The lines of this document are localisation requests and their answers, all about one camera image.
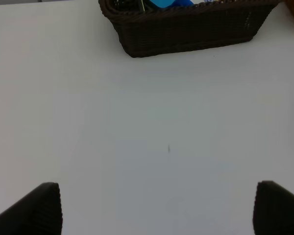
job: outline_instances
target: white table surface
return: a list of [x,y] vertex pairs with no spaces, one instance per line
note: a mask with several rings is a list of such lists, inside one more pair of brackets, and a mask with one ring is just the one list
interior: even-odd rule
[[294,193],[283,4],[250,43],[144,59],[96,0],[0,6],[0,212],[54,181],[64,235],[252,235],[261,180]]

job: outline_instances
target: white surface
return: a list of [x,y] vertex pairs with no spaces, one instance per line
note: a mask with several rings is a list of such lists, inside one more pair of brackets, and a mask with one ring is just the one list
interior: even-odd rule
[[250,43],[145,59],[97,1],[0,6],[0,212],[55,181],[64,235],[252,235],[261,180],[294,192],[284,5]]

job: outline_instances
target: basket rim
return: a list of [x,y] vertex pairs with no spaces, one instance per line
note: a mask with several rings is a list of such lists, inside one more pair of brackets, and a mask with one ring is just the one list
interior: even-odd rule
[[118,11],[112,6],[113,0],[98,0],[101,11],[111,22],[118,24],[140,23],[150,20],[160,20],[167,17],[194,15],[203,12],[227,10],[231,8],[253,7],[261,5],[278,5],[282,0],[223,0],[201,2],[187,7],[171,7],[148,12]]

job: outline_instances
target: dark wicker object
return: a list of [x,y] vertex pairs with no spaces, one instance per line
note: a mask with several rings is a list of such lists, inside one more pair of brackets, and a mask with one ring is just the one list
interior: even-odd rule
[[99,0],[132,57],[250,41],[279,0],[224,0],[139,11],[137,0]]

